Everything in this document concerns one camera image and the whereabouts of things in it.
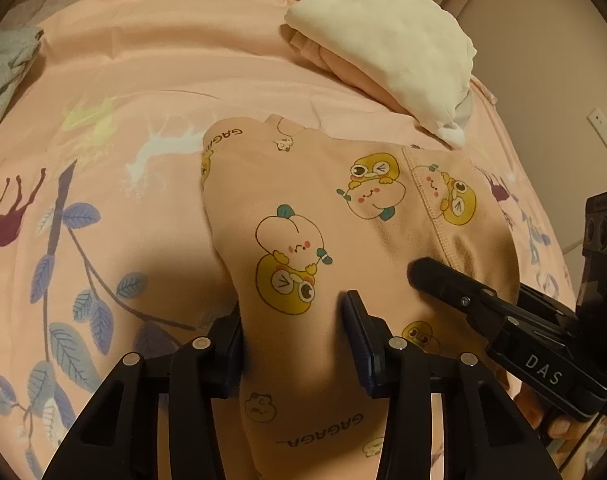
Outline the pink folded garment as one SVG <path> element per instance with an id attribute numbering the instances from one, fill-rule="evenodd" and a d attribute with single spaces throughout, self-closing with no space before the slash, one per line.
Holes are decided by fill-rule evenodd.
<path id="1" fill-rule="evenodd" d="M 290 46 L 321 70 L 333 74 L 344 84 L 362 91 L 366 96 L 388 107 L 392 112 L 411 116 L 411 113 L 401 106 L 386 89 L 373 81 L 357 66 L 305 37 L 301 32 L 294 32 L 290 39 Z"/>

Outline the pink printed bed sheet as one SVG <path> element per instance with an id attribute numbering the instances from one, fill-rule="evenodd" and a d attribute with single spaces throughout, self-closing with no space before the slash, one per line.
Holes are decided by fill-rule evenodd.
<path id="1" fill-rule="evenodd" d="M 126 352 L 169 354 L 239 306 L 202 196 L 204 136 L 224 119 L 464 154 L 512 234 L 519 285 L 575 302 L 490 92 L 471 83 L 453 150 L 294 50 L 299 1 L 83 0 L 44 23 L 0 125 L 0 452 L 20 478 L 41 477 Z M 240 389 L 214 409 L 226 476 L 263 479 Z"/>

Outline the grey blue folded garment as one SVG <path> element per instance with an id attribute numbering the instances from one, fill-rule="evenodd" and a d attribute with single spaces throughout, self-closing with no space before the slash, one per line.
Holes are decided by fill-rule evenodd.
<path id="1" fill-rule="evenodd" d="M 38 26 L 0 30 L 0 122 L 38 54 L 42 35 Z"/>

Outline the peach cartoon print pants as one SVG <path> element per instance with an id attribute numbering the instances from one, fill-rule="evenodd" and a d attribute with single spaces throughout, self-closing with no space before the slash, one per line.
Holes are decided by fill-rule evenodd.
<path id="1" fill-rule="evenodd" d="M 515 245 L 459 152 L 339 140 L 279 117 L 228 118 L 204 136 L 204 208 L 237 292 L 247 365 L 241 421 L 263 479 L 369 479 L 387 405 L 360 386 L 344 292 L 420 352 L 485 344 L 407 267 L 430 257 L 514 300 Z"/>

